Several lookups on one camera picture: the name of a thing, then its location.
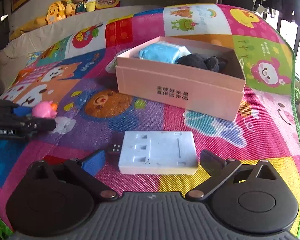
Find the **pink rubber toy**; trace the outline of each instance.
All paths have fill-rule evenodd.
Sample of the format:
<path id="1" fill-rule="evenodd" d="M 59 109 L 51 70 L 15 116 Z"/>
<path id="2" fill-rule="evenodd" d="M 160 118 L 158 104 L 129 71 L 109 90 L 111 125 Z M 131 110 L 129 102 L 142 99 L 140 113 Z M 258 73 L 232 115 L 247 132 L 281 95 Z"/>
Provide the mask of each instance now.
<path id="1" fill-rule="evenodd" d="M 43 101 L 32 108 L 32 116 L 41 118 L 55 118 L 58 113 L 56 112 L 57 108 L 57 104 L 53 104 L 52 101 Z"/>

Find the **gray plastic base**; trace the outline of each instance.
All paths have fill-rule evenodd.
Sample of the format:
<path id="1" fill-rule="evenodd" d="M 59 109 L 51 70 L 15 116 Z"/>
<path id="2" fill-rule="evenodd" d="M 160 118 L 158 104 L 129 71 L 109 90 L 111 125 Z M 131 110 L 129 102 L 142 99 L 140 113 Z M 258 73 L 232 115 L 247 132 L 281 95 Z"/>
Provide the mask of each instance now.
<path id="1" fill-rule="evenodd" d="M 10 240 L 296 240 L 289 232 L 245 236 L 220 225 L 202 203 L 185 200 L 180 192 L 125 192 L 102 203 L 79 228 L 54 237 L 16 232 Z"/>

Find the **cartoon mat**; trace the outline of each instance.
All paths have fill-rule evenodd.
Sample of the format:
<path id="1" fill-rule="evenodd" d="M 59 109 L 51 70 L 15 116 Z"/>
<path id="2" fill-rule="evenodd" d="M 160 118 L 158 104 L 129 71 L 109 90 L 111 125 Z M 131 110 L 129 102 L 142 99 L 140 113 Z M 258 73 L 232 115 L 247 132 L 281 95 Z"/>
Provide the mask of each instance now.
<path id="1" fill-rule="evenodd" d="M 235 49 L 247 85 L 234 122 L 116 92 L 116 56 L 157 36 L 206 41 Z M 300 132 L 294 105 L 291 48 L 262 18 L 226 5 L 166 7 L 86 28 L 34 55 L 1 98 L 23 106 L 53 100 L 58 125 L 30 142 L 0 141 L 0 216 L 26 173 L 43 158 L 82 158 L 109 143 L 121 143 L 126 130 L 186 130 L 194 134 L 197 154 L 208 149 L 243 163 L 268 159 L 300 206 Z M 153 84 L 154 90 L 174 88 Z M 179 91 L 182 100 L 189 95 Z M 181 191 L 209 176 L 123 175 L 118 157 L 107 156 L 97 178 L 116 190 Z M 300 230 L 300 208 L 291 229 Z"/>

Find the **cardboard box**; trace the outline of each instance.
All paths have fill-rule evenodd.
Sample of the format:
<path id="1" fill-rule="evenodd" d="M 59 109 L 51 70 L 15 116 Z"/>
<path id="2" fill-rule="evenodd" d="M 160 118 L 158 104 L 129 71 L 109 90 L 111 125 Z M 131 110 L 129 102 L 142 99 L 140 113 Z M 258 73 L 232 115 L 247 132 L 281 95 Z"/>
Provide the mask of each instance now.
<path id="1" fill-rule="evenodd" d="M 228 60 L 222 73 L 179 64 L 142 60 L 138 52 L 151 43 L 166 41 L 186 46 L 191 53 Z M 244 95 L 246 79 L 233 49 L 202 41 L 157 37 L 117 57 L 119 92 L 178 106 L 233 121 Z"/>

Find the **black plush toy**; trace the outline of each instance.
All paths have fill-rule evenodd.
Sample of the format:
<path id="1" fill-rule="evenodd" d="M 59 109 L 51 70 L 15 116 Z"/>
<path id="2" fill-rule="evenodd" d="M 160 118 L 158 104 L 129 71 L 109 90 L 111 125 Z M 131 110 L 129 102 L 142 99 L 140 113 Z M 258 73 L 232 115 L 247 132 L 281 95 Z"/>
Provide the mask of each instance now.
<path id="1" fill-rule="evenodd" d="M 176 63 L 185 66 L 210 70 L 214 72 L 220 72 L 225 68 L 228 61 L 224 58 L 217 57 L 217 56 L 209 57 L 206 55 L 193 53 L 179 58 L 178 60 L 176 60 Z"/>

